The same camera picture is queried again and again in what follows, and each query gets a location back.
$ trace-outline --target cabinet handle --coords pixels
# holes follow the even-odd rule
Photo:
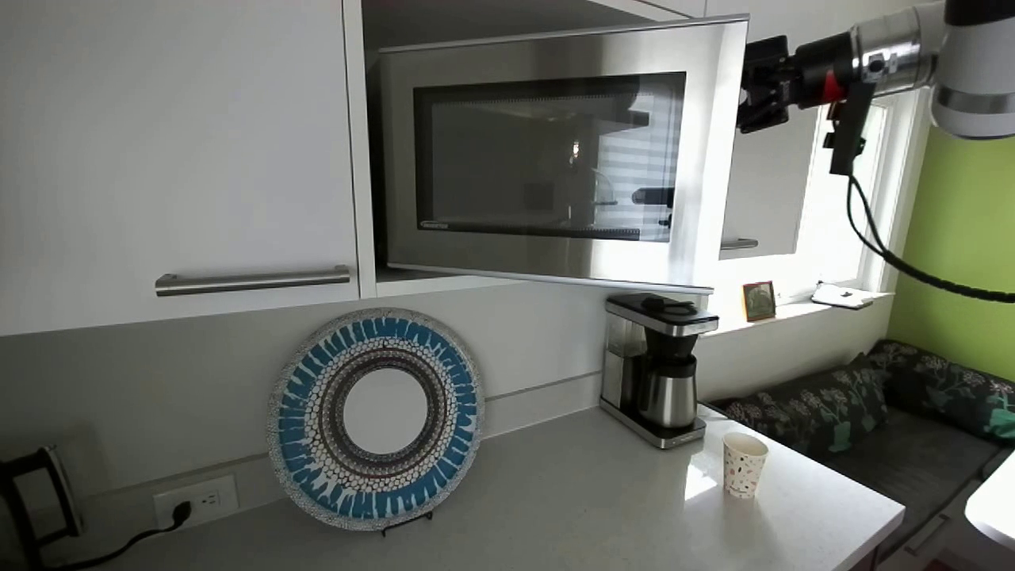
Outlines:
[[[747,251],[757,249],[757,239],[722,239],[721,251]]]
[[[154,279],[154,296],[205,296],[205,292],[246,292],[246,288],[301,288],[301,286],[327,286],[327,284],[349,284],[349,267],[327,267],[327,269],[287,269],[287,273],[166,273]]]

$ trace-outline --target cable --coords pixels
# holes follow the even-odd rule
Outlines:
[[[108,561],[120,557],[122,552],[131,552],[131,550],[132,550],[136,543],[144,543],[144,538],[151,538],[151,537],[166,537],[166,534],[182,530],[182,527],[189,520],[189,512],[194,512],[189,501],[182,501],[176,509],[170,509],[170,527],[136,534],[136,537],[131,537],[120,550],[113,550],[113,552],[108,552],[108,555],[85,557],[85,561],[74,561],[74,564],[60,564],[60,569],[46,569],[46,571],[79,571],[79,569],[108,564]]]
[[[855,218],[854,218],[854,193],[858,196],[862,203],[862,218],[866,218],[866,230],[870,230],[870,239],[855,230]],[[995,306],[1015,306],[1015,292],[992,292],[992,288],[973,288],[973,286],[963,286],[963,284],[948,284],[941,277],[933,277],[933,273],[922,273],[920,267],[900,261],[894,251],[886,249],[881,234],[878,234],[878,227],[874,227],[874,215],[873,215],[873,205],[862,193],[862,184],[850,175],[850,187],[846,187],[846,218],[850,218],[850,230],[854,234],[866,246],[866,251],[873,251],[874,257],[881,257],[889,267],[894,267],[897,273],[922,284],[922,286],[933,286],[933,288],[941,288],[941,292],[952,292],[952,296],[963,296],[963,299],[976,299],[976,302],[995,302]]]

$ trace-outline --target coffee pot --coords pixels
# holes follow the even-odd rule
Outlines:
[[[698,313],[692,302],[660,296],[606,299],[606,349],[599,402],[654,447],[701,438],[698,359],[701,333],[721,316]]]

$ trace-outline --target white cabinet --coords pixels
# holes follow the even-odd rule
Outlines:
[[[162,273],[355,269],[338,0],[7,0],[0,333],[358,299],[154,299]]]

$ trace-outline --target kitchen counter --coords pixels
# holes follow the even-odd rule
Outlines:
[[[480,447],[432,520],[329,530],[293,501],[140,545],[117,571],[825,571],[854,569],[904,509],[771,440],[754,501],[722,494],[717,414],[704,440],[654,450],[599,408]]]

